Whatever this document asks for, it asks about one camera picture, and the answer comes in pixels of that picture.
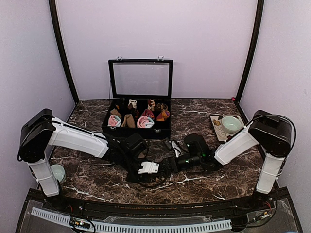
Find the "maroon purple orange striped sock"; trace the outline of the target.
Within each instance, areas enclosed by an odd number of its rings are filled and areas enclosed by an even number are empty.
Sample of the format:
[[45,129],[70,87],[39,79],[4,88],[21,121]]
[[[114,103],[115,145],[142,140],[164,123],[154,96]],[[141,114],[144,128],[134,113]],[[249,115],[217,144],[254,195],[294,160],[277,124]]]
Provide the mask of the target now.
[[158,122],[165,122],[170,118],[170,111],[162,110],[162,112],[157,116],[156,121]]

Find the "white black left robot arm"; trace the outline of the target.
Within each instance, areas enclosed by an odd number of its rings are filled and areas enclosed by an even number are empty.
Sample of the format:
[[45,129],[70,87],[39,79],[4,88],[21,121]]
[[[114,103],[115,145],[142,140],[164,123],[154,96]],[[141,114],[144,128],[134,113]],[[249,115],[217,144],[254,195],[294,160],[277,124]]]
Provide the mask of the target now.
[[94,133],[69,125],[54,117],[50,109],[43,109],[22,128],[17,158],[25,161],[34,173],[49,203],[57,211],[69,207],[60,194],[60,185],[46,158],[47,146],[60,146],[109,160],[127,170],[129,179],[140,181],[141,174],[152,173],[153,163],[139,159],[147,148],[139,134],[128,138]]

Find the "brown argyle sock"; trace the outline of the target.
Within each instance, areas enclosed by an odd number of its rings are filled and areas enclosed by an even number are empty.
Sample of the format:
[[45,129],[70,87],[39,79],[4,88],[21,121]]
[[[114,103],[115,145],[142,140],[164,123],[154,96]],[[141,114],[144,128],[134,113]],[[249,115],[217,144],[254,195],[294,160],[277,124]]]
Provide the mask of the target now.
[[140,181],[142,183],[146,183],[149,185],[158,184],[164,180],[165,180],[165,175],[155,174],[155,173],[152,173],[152,174],[144,173],[140,177]]

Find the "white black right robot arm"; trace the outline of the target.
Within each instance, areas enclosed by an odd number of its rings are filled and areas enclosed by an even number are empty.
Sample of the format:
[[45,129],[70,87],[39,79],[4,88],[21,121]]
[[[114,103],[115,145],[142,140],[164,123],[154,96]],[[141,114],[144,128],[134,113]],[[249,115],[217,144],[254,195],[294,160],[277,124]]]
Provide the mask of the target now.
[[259,210],[267,202],[273,185],[281,175],[297,136],[295,124],[282,115],[270,114],[263,110],[255,112],[253,118],[225,143],[211,150],[201,135],[189,134],[184,138],[187,153],[169,157],[161,164],[168,172],[180,172],[201,166],[213,172],[229,164],[247,150],[257,147],[264,159],[255,195],[248,199],[248,207]]

